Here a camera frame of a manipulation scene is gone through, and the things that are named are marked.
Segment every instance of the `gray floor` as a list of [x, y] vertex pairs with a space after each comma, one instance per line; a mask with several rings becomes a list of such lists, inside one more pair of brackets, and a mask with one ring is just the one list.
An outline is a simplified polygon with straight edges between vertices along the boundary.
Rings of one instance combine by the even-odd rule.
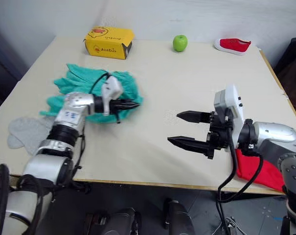
[[[87, 195], [72, 189], [59, 192], [36, 235], [81, 235], [86, 213], [97, 210], [113, 213], [126, 207], [141, 213], [142, 235], [166, 235], [168, 231], [162, 228], [161, 221], [163, 201], [168, 197], [186, 207], [198, 235], [210, 235], [219, 225], [215, 194], [210, 191], [92, 184]], [[224, 211], [248, 235], [278, 235], [286, 215], [285, 203], [284, 197], [234, 201], [224, 204]]]

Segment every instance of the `red sneaker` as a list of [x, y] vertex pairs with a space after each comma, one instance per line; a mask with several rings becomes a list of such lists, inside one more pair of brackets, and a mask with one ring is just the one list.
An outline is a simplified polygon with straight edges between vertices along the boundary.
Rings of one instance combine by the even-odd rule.
[[237, 38], [218, 39], [214, 42], [216, 49], [236, 55], [246, 54], [251, 41], [246, 42]]

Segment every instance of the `white table surface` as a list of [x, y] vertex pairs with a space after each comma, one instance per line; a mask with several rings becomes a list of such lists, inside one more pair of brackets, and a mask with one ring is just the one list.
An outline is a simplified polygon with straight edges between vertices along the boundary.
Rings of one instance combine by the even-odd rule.
[[[216, 150], [209, 160], [172, 145], [167, 137], [205, 141], [208, 124], [189, 123], [176, 114], [212, 111], [214, 94], [228, 84], [236, 85], [245, 118], [296, 129], [287, 97], [256, 47], [241, 57], [210, 44], [189, 43], [177, 53], [171, 42], [134, 40], [128, 58], [118, 60], [89, 56], [81, 38], [55, 38], [0, 107], [0, 163], [11, 174], [22, 174], [30, 156], [24, 148], [8, 148], [8, 124], [19, 117], [38, 118], [39, 111], [48, 109], [46, 99], [58, 94], [53, 80], [65, 77], [66, 63], [129, 71], [144, 97], [121, 124], [86, 124], [87, 147], [77, 180], [216, 189], [231, 171], [230, 155]], [[238, 191], [244, 184], [236, 178], [228, 190]], [[256, 184], [248, 191], [276, 193]]]

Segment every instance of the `teal cloth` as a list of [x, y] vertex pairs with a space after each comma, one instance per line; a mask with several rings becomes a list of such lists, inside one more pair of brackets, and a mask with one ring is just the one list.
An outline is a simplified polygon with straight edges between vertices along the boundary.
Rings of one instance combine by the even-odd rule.
[[[54, 84], [60, 89], [60, 93], [68, 94], [71, 92], [89, 93], [95, 81], [107, 71], [93, 70], [80, 67], [74, 64], [67, 64], [68, 72], [66, 78], [57, 79]], [[139, 95], [135, 79], [128, 72], [115, 71], [112, 74], [122, 84], [124, 93], [119, 97], [121, 99], [132, 99], [134, 102], [141, 104], [143, 98]], [[101, 87], [105, 82], [105, 77], [101, 79], [94, 87], [92, 94], [101, 95]], [[41, 111], [41, 115], [56, 116], [64, 104], [65, 95], [53, 96], [47, 99], [47, 104], [50, 106], [49, 111]], [[136, 109], [123, 110], [119, 112], [120, 119], [126, 118]], [[97, 123], [116, 122], [114, 115], [103, 116], [103, 114], [94, 114], [86, 117], [86, 120]]]

